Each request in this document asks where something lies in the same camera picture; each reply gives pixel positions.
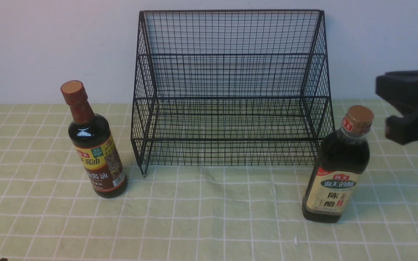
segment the dark liquid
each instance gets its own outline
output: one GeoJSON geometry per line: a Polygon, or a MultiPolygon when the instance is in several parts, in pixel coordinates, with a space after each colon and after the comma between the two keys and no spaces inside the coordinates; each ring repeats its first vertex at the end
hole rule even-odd
{"type": "MultiPolygon", "coordinates": [[[[109,129],[109,123],[107,120],[99,115],[95,114],[93,121],[88,124],[79,125],[75,122],[71,122],[69,125],[69,137],[72,143],[80,148],[97,147],[103,144],[111,136],[111,130],[109,129]]],[[[127,188],[127,177],[122,182],[119,188],[110,192],[98,192],[96,194],[104,198],[113,198],[121,195],[127,188]]]]}
{"type": "Polygon", "coordinates": [[[319,214],[307,210],[306,202],[319,167],[327,171],[348,171],[362,174],[370,159],[369,144],[365,138],[353,138],[341,129],[329,134],[320,145],[309,185],[302,200],[302,214],[310,221],[336,223],[341,215],[319,214]]]}

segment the glass bottle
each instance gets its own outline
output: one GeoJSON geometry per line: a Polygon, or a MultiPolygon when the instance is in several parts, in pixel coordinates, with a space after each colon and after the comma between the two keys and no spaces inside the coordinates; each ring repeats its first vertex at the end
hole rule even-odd
{"type": "Polygon", "coordinates": [[[341,127],[326,136],[318,151],[302,213],[310,221],[337,222],[370,159],[366,134],[373,113],[365,106],[350,107],[341,127]]]}
{"type": "Polygon", "coordinates": [[[93,112],[81,81],[64,83],[61,92],[73,117],[68,129],[69,137],[94,191],[104,198],[121,195],[127,188],[128,180],[108,121],[93,112]]]}

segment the black clamp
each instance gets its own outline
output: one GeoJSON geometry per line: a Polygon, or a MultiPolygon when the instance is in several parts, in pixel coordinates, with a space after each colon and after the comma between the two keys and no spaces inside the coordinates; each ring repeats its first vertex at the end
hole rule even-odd
{"type": "Polygon", "coordinates": [[[380,75],[375,92],[403,116],[386,119],[386,138],[401,145],[418,141],[418,71],[393,71],[380,75]]]}

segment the dark brown bottle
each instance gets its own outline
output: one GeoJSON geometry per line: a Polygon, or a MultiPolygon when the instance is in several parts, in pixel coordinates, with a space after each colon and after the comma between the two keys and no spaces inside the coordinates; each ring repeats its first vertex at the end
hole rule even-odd
{"type": "Polygon", "coordinates": [[[370,132],[372,121],[370,109],[352,106],[343,118],[341,128],[322,141],[302,200],[304,218],[323,223],[338,222],[369,163],[369,144],[365,136],[370,132]]]}
{"type": "Polygon", "coordinates": [[[61,92],[73,117],[69,137],[94,191],[104,198],[117,197],[126,190],[128,180],[109,123],[93,112],[81,81],[64,83],[61,92]]]}

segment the wire mesh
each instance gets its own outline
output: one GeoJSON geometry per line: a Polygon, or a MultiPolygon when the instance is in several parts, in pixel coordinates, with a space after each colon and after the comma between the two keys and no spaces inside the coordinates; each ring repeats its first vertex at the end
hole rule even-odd
{"type": "Polygon", "coordinates": [[[329,85],[323,11],[142,11],[138,165],[311,164],[335,129],[329,85]]]}

